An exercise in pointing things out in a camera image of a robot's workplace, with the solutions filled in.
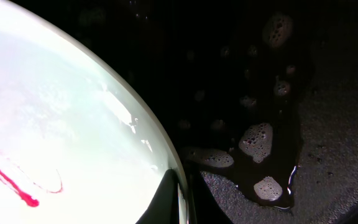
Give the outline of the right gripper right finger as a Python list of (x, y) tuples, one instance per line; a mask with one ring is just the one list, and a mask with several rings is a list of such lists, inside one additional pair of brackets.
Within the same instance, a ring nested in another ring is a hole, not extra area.
[(193, 193), (197, 223), (231, 224), (232, 221), (220, 209), (197, 167), (192, 164), (185, 164), (185, 174)]

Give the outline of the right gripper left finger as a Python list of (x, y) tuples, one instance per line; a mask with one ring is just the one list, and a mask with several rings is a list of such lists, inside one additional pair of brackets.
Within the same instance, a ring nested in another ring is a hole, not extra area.
[(169, 169), (136, 224), (179, 224), (178, 207), (178, 177), (173, 169)]

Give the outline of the light blue plate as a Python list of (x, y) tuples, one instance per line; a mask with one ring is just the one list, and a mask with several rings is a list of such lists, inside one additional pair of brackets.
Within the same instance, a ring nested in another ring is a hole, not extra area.
[(0, 223), (136, 223), (175, 148), (134, 89), (74, 38), (0, 1)]

